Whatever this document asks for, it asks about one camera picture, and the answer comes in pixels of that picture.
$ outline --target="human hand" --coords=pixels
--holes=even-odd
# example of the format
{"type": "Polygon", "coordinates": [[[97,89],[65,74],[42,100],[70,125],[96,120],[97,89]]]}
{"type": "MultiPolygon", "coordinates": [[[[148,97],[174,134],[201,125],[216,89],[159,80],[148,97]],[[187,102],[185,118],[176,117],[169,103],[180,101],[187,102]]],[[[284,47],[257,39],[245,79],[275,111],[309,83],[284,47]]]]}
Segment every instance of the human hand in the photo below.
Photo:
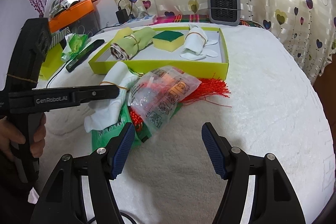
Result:
{"type": "MultiPolygon", "coordinates": [[[[39,158],[42,156],[43,148],[45,146],[45,123],[46,116],[43,113],[40,126],[36,130],[34,134],[34,143],[30,145],[30,152],[34,158],[39,158]]],[[[11,148],[9,146],[10,142],[16,142],[19,144],[25,144],[26,138],[22,135],[22,133],[6,118],[0,120],[0,150],[7,156],[7,158],[11,161],[14,160],[14,156],[11,152],[11,148]]]]}

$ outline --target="heater grille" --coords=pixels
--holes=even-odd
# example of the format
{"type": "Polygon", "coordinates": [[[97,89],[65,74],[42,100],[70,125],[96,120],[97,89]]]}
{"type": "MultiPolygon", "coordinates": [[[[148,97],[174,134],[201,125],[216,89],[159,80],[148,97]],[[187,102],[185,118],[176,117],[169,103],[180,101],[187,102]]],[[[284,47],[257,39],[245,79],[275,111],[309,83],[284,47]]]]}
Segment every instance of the heater grille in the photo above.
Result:
{"type": "Polygon", "coordinates": [[[237,0],[210,0],[210,4],[211,17],[214,20],[226,22],[237,21],[237,0]]]}

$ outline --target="textured blue pad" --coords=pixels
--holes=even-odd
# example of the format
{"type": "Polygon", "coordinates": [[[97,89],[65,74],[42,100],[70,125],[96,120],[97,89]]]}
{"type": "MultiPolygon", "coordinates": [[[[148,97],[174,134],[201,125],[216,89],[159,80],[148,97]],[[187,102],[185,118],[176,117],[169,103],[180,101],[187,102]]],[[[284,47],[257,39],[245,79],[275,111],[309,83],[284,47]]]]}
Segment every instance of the textured blue pad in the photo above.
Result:
{"type": "Polygon", "coordinates": [[[117,175],[121,174],[125,166],[129,151],[131,150],[132,143],[135,137],[135,128],[131,124],[123,140],[121,141],[116,153],[113,156],[113,168],[111,171],[111,176],[113,179],[117,178],[117,175]]]}
{"type": "Polygon", "coordinates": [[[208,151],[216,174],[220,175],[222,179],[226,179],[227,172],[225,169],[224,156],[215,142],[209,128],[205,124],[202,126],[202,140],[206,150],[208,151]]]}

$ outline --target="black handle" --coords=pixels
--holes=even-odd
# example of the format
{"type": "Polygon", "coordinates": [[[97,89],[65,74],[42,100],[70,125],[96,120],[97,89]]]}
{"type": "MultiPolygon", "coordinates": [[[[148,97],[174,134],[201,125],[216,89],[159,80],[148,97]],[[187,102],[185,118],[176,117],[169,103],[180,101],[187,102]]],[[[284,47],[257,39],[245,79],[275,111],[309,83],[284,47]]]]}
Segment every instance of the black handle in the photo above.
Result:
{"type": "Polygon", "coordinates": [[[34,143],[34,133],[40,125],[43,113],[11,114],[7,119],[25,136],[26,143],[11,142],[11,151],[20,180],[23,183],[35,182],[39,175],[39,159],[30,152],[30,145],[34,143]]]}

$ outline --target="white tablecloth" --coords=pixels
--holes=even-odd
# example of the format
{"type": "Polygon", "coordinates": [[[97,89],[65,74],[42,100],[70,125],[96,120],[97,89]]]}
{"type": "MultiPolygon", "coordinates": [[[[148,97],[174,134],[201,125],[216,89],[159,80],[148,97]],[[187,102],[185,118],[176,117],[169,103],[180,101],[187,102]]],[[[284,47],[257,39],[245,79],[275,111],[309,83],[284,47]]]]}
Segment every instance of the white tablecloth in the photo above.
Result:
{"type": "MultiPolygon", "coordinates": [[[[333,142],[320,100],[269,31],[246,26],[222,26],[222,30],[231,95],[229,99],[215,96],[212,101],[232,107],[204,101],[183,107],[162,132],[131,150],[123,173],[112,182],[118,206],[138,223],[211,223],[226,185],[215,174],[201,139],[202,124],[211,122],[232,146],[252,155],[276,155],[309,224],[329,200],[335,182],[333,142]]],[[[108,42],[114,34],[110,31],[95,39],[108,42]]],[[[62,71],[50,86],[99,84],[104,76],[93,74],[88,60],[72,73],[62,71]]],[[[91,152],[91,136],[83,127],[89,113],[87,105],[47,113],[40,189],[63,154],[77,157],[91,152]]],[[[250,177],[241,223],[248,223],[253,188],[250,177]]],[[[90,219],[93,211],[87,185],[84,196],[90,219]]]]}

